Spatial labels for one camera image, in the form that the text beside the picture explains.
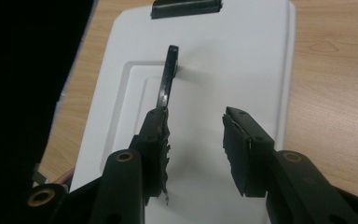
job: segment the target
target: brass insert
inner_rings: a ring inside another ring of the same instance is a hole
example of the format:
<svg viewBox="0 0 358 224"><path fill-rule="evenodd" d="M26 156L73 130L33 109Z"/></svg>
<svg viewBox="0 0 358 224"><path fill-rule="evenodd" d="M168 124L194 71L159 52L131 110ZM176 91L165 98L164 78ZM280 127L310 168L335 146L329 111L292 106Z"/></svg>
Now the brass insert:
<svg viewBox="0 0 358 224"><path fill-rule="evenodd" d="M28 205L31 207L37 207L48 203L55 196L54 189L41 189L31 195L28 199Z"/></svg>
<svg viewBox="0 0 358 224"><path fill-rule="evenodd" d="M290 162L300 162L302 160L300 156L293 152L285 152L283 153L283 156L287 161Z"/></svg>
<svg viewBox="0 0 358 224"><path fill-rule="evenodd" d="M117 161L130 161L133 158L133 154L130 152L121 152L120 154L116 155Z"/></svg>

